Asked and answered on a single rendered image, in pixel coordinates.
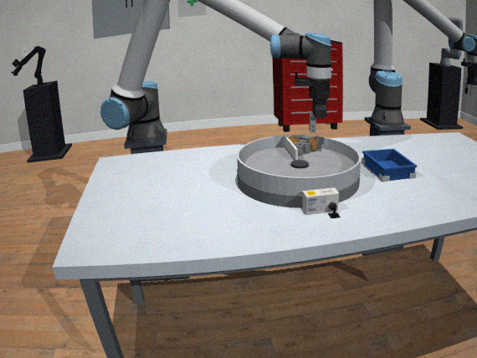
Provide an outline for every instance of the table leg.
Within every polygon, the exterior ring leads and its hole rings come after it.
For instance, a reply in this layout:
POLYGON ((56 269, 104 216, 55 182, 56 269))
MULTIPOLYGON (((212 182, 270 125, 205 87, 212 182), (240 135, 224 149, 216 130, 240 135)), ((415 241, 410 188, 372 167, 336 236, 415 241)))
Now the table leg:
POLYGON ((107 358, 124 358, 101 291, 100 281, 81 279, 81 288, 107 358))
POLYGON ((141 281, 132 279, 130 282, 134 303, 137 305, 144 304, 144 294, 142 293, 141 281))
POLYGON ((431 252, 431 259, 433 261, 438 261, 440 259, 440 253, 442 252, 442 247, 444 245, 445 236, 441 238, 435 238, 433 244, 433 251, 431 252))

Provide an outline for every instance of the orange object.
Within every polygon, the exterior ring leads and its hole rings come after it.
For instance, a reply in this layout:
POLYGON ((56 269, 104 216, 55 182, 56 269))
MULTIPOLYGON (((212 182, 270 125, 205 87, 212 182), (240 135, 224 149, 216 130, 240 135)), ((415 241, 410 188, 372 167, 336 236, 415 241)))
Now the orange object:
MULTIPOLYGON (((290 125, 310 123, 313 100, 310 88, 295 86, 295 72, 306 77, 305 59, 273 59, 274 115, 284 131, 290 125)), ((343 121, 343 44, 331 41, 330 98, 326 102, 326 117, 316 118, 318 123, 342 123, 343 121)))

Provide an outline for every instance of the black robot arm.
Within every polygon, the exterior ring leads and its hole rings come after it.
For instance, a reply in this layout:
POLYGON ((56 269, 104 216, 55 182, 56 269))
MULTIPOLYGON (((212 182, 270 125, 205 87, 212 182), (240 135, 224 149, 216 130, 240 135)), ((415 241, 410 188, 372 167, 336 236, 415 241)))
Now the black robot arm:
POLYGON ((38 84, 43 84, 43 78, 41 76, 41 67, 43 65, 43 57, 44 57, 44 53, 46 52, 46 50, 43 48, 43 47, 35 47, 33 49, 32 52, 30 52, 29 54, 27 54, 25 56, 24 59, 22 59, 21 61, 18 61, 17 59, 15 59, 13 61, 13 66, 16 67, 16 69, 12 72, 12 74, 14 76, 16 76, 18 74, 18 72, 20 72, 20 70, 22 69, 22 67, 35 55, 35 54, 38 54, 38 63, 37 63, 37 69, 35 71, 35 78, 38 80, 38 84))

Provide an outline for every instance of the black disc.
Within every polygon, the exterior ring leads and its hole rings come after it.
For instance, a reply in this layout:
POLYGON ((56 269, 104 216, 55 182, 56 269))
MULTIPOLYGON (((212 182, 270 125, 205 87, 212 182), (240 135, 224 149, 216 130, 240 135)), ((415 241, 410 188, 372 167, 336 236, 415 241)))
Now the black disc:
POLYGON ((307 168, 310 165, 308 161, 303 161, 301 159, 297 161, 292 161, 290 164, 294 168, 307 168))

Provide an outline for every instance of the blue bin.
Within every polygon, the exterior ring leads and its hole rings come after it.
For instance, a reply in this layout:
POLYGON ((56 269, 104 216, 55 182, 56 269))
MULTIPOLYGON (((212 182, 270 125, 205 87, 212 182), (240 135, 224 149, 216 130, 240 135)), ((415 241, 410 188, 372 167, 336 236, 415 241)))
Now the blue bin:
POLYGON ((417 165, 395 149, 363 151, 362 154, 364 166, 382 181, 415 177, 417 165))

